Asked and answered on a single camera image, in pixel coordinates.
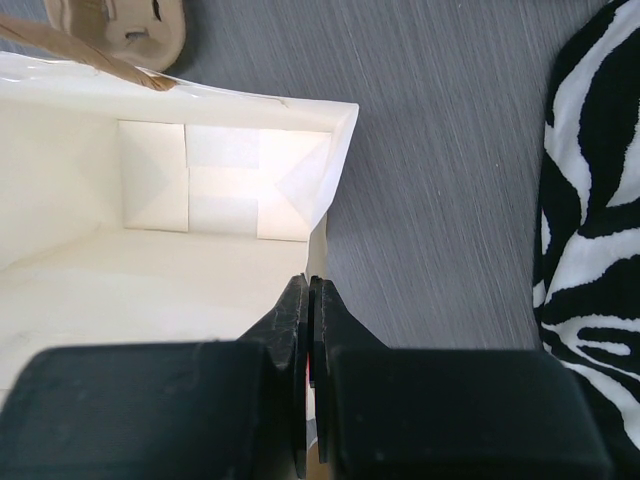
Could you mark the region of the brown paper bag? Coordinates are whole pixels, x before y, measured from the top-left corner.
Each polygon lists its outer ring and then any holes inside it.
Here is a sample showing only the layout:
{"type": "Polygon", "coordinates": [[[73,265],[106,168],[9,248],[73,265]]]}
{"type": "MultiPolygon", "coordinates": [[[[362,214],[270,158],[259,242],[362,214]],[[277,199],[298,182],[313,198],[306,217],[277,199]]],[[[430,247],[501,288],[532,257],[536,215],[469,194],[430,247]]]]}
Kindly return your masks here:
{"type": "Polygon", "coordinates": [[[1,412],[56,347],[233,341],[325,269],[359,108],[167,77],[3,15],[1,412]]]}

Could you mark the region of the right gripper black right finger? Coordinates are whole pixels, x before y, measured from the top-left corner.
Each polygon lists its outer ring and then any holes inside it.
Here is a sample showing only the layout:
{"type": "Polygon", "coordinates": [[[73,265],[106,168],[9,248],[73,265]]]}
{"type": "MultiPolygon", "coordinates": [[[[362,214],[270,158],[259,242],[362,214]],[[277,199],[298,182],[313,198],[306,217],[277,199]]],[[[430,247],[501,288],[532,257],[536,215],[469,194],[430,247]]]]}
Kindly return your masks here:
{"type": "Polygon", "coordinates": [[[333,479],[611,479],[573,375],[533,350],[391,348],[310,285],[319,460],[333,479]]]}

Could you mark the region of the separated brown pulp cup carrier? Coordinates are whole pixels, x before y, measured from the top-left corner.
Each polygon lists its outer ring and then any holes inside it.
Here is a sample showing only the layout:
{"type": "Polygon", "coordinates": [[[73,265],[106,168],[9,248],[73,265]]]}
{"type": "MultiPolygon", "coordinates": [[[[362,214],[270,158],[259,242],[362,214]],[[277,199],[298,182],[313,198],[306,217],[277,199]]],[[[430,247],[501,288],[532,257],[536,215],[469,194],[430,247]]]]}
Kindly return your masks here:
{"type": "Polygon", "coordinates": [[[47,0],[44,5],[54,28],[152,71],[170,68],[185,45],[181,0],[47,0]]]}

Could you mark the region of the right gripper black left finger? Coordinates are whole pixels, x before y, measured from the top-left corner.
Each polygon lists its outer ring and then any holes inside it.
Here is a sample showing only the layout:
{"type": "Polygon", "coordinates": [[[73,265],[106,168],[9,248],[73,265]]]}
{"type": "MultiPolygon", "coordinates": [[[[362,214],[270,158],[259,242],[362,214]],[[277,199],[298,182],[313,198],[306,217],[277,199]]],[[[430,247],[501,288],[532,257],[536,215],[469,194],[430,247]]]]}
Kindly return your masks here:
{"type": "Polygon", "coordinates": [[[1,412],[5,479],[302,479],[308,283],[233,341],[46,349],[1,412]]]}

